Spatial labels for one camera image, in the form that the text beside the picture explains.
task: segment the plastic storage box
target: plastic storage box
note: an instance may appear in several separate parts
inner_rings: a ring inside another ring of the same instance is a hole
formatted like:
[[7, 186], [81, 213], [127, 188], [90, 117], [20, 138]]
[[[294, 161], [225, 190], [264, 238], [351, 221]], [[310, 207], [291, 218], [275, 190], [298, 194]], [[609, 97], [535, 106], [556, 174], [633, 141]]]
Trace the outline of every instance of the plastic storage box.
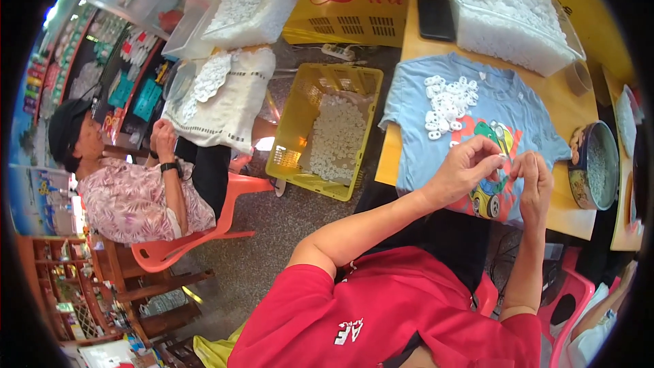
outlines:
[[179, 20], [161, 54], [180, 60], [205, 59], [213, 52], [214, 45], [202, 40], [202, 34], [218, 10], [220, 0], [212, 0], [208, 9], [192, 7]]
[[[344, 64], [300, 65], [277, 127], [275, 143], [266, 164], [266, 173], [337, 200], [350, 200], [352, 192], [361, 182], [359, 169], [374, 120], [383, 77], [384, 73], [374, 68]], [[356, 153], [354, 175], [349, 185], [326, 181], [315, 174], [304, 174], [298, 164], [302, 153], [309, 152], [306, 151], [307, 139], [313, 129], [313, 122], [320, 114], [318, 107], [323, 94], [328, 91], [352, 91], [370, 100], [367, 105], [368, 119], [363, 143]]]
[[222, 50], [231, 50], [251, 45], [273, 44], [277, 41], [277, 38], [279, 38], [283, 24], [286, 20], [282, 23], [276, 37], [266, 36], [269, 32], [262, 31], [261, 27], [264, 26], [264, 29], [266, 30], [269, 28], [269, 24], [272, 20], [277, 22], [278, 20], [276, 20], [276, 18], [278, 18], [280, 12], [287, 11], [288, 15], [286, 18], [288, 19], [288, 16], [290, 16], [297, 1], [298, 0], [295, 0], [289, 7], [291, 4], [289, 0], [261, 0], [250, 18], [217, 29], [211, 29], [211, 20], [216, 15], [216, 11], [219, 7], [217, 6], [209, 17], [207, 24], [208, 28], [206, 28], [206, 31], [202, 34], [202, 40], [211, 42]]
[[[456, 28], [456, 45], [462, 49], [499, 57], [544, 77], [551, 76], [575, 60], [586, 60], [586, 53], [568, 15], [556, 0], [552, 0], [552, 4], [559, 16], [561, 30], [566, 35], [566, 43], [510, 16], [462, 0], [450, 0], [450, 3]], [[505, 29], [505, 32], [498, 36], [498, 29]], [[479, 48], [478, 43], [505, 42], [506, 36], [512, 39], [510, 44], [503, 46], [502, 53], [491, 49], [498, 46]]]

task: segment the black phone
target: black phone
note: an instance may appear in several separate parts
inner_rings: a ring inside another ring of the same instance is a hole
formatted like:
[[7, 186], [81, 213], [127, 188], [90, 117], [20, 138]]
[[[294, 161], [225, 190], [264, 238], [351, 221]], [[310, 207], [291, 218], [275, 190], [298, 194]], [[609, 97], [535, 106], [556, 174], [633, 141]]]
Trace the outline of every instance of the black phone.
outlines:
[[449, 0], [418, 0], [420, 36], [442, 42], [456, 39]]

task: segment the black cap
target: black cap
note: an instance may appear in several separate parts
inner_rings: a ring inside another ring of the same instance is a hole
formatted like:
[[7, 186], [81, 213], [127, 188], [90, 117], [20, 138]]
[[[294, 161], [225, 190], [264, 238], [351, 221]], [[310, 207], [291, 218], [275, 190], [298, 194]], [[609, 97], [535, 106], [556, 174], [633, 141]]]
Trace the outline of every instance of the black cap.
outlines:
[[50, 117], [48, 127], [48, 141], [50, 143], [50, 154], [58, 162], [63, 162], [66, 151], [77, 143], [84, 121], [86, 111], [91, 109], [90, 100], [66, 100], [54, 111]]

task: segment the hand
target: hand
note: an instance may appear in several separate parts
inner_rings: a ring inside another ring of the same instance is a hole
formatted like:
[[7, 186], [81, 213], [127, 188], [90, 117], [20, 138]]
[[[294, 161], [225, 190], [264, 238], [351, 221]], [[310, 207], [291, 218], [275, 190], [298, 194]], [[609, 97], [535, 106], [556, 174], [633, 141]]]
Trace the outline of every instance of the hand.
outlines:
[[152, 135], [150, 135], [150, 149], [152, 152], [157, 153], [157, 137], [159, 137], [161, 130], [168, 126], [172, 128], [173, 124], [164, 118], [158, 119], [152, 126]]
[[626, 290], [629, 285], [631, 284], [631, 281], [634, 279], [634, 276], [636, 275], [636, 267], [638, 266], [638, 262], [635, 260], [632, 260], [629, 262], [628, 265], [625, 267], [625, 272], [622, 274], [622, 278], [620, 279], [620, 284], [619, 284], [619, 289], [620, 290]]
[[501, 152], [497, 143], [483, 135], [454, 145], [436, 175], [417, 192], [432, 212], [444, 208], [470, 193], [483, 178], [498, 182], [495, 169], [505, 160], [498, 155]]
[[176, 139], [177, 135], [172, 126], [164, 127], [159, 131], [159, 135], [157, 136], [157, 154], [159, 154], [159, 162], [175, 162]]
[[526, 151], [513, 160], [510, 177], [511, 180], [525, 179], [525, 188], [520, 196], [520, 214], [523, 216], [525, 230], [535, 228], [543, 233], [544, 238], [554, 176], [538, 152]]

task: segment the black watch strap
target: black watch strap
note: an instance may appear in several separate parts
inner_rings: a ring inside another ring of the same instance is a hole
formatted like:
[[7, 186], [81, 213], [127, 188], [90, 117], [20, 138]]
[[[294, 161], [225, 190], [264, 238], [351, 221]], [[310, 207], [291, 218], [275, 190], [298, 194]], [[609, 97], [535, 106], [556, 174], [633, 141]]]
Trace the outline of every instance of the black watch strap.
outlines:
[[176, 169], [177, 170], [177, 176], [181, 179], [183, 177], [183, 172], [182, 172], [182, 167], [179, 165], [179, 162], [175, 160], [175, 162], [166, 162], [162, 163], [159, 167], [161, 169], [161, 173], [163, 174], [165, 171], [170, 170], [170, 169]]

